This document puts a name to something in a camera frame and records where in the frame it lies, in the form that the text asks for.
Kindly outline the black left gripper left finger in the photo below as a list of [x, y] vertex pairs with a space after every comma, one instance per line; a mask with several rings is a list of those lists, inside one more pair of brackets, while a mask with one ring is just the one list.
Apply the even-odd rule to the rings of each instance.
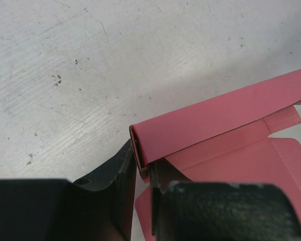
[[130, 240], [136, 164], [127, 141], [66, 179], [0, 179], [0, 240]]

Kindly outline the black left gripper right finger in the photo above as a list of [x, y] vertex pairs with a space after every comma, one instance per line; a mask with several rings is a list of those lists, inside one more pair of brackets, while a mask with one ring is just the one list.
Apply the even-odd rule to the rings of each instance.
[[295, 210], [274, 185], [194, 182], [165, 159], [149, 178], [156, 240], [301, 240]]

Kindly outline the pink paper box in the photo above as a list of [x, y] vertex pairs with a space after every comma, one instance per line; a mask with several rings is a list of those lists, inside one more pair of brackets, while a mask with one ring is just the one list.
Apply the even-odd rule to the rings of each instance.
[[301, 144], [272, 134], [301, 124], [301, 69], [131, 125], [140, 175], [167, 159], [193, 181], [280, 187], [301, 221]]

